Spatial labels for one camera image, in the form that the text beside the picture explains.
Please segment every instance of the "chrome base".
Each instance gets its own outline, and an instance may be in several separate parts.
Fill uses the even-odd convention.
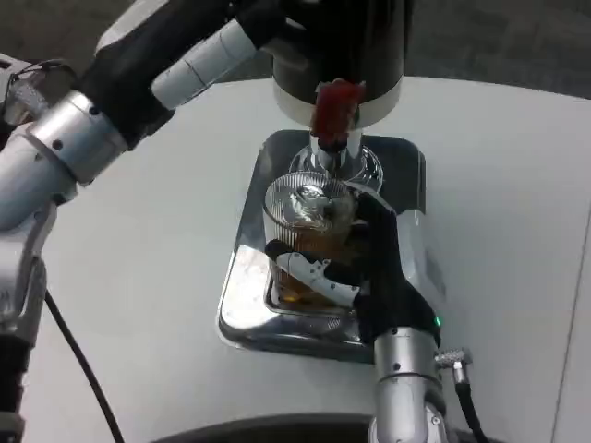
[[[259,153],[223,287],[219,328],[229,342],[245,348],[373,363],[373,351],[361,343],[352,312],[295,308],[281,305],[274,296],[269,259],[261,252],[261,201],[271,182],[289,172],[308,144],[307,131],[281,131]],[[369,136],[363,145],[379,159],[384,176],[380,193],[394,209],[425,211],[425,160],[415,145]]]

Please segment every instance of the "black cylinder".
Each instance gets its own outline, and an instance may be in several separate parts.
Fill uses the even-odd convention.
[[[394,95],[404,71],[412,0],[286,0],[284,4],[294,21],[286,34],[299,36],[292,44],[309,61],[302,67],[275,57],[273,76],[287,94],[284,98],[313,105],[318,85],[337,78],[365,82],[364,102]],[[380,111],[361,120],[375,123],[396,100],[397,96],[391,105],[383,103]]]
[[[17,413],[20,408],[22,378],[29,366],[30,349],[18,337],[0,335],[0,413]]]

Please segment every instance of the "cable connector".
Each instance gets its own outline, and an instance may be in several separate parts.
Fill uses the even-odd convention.
[[[472,364],[472,354],[467,349],[454,349],[435,356],[435,364],[438,369],[451,369],[455,392],[458,395],[465,420],[472,429],[477,443],[488,443],[488,438],[482,432],[480,420],[476,414],[476,408],[472,401],[472,388],[468,376],[468,365]]]

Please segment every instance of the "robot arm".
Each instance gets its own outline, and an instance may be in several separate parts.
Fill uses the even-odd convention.
[[[421,213],[394,209],[374,191],[348,184],[356,192],[359,220],[367,224],[370,253],[346,266],[279,240],[265,247],[280,269],[336,305],[356,311],[361,340],[374,350],[378,375],[376,418],[370,443],[454,443],[445,422],[440,370],[451,369],[466,421],[478,443],[488,443],[470,399],[469,352],[440,353],[438,299],[444,286],[427,266]]]
[[[176,106],[253,55],[284,23],[275,0],[237,11],[228,0],[151,0],[132,7],[143,12],[140,20],[103,41],[74,89],[0,152],[2,442],[19,442],[24,430],[18,414],[22,378],[41,318],[41,251],[56,207],[155,132]]]

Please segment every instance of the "wire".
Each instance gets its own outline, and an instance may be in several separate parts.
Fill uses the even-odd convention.
[[[487,436],[482,432],[480,420],[472,401],[472,388],[469,383],[456,383],[455,392],[458,394],[458,400],[464,413],[465,421],[472,430],[476,443],[489,443]]]
[[[88,360],[84,356],[84,353],[76,343],[76,339],[72,335],[69,327],[66,324],[66,321],[62,317],[62,314],[59,312],[57,305],[55,304],[54,298],[51,296],[49,291],[45,293],[45,303],[49,308],[49,312],[51,312],[57,327],[64,335],[67,344],[70,346],[72,353],[76,356],[86,379],[89,381],[90,387],[92,388],[92,392],[94,392],[94,396],[96,397],[99,406],[101,407],[101,411],[103,411],[103,415],[107,424],[109,425],[109,429],[111,430],[111,434],[113,435],[113,440],[115,443],[125,443],[123,439],[123,435],[121,434],[121,429],[119,429],[119,425],[117,424],[117,420],[115,419],[115,415],[111,410],[111,406],[109,406],[109,402],[107,401],[106,397],[104,396],[103,389],[99,384],[99,380],[97,380],[96,376],[92,372],[92,368],[89,365]]]
[[[67,61],[63,58],[50,58],[49,60],[43,60],[37,63],[31,63],[28,66],[23,67],[16,73],[11,73],[8,76],[8,81],[6,82],[6,91],[4,94],[4,101],[2,103],[2,110],[0,110],[0,118],[4,119],[6,116],[6,107],[8,103],[8,96],[10,95],[10,87],[19,80],[19,77],[24,74],[29,74],[31,72],[37,71],[45,71],[50,72],[56,69],[61,69],[66,72],[69,76],[72,77],[74,81],[78,80],[78,74],[70,66]]]

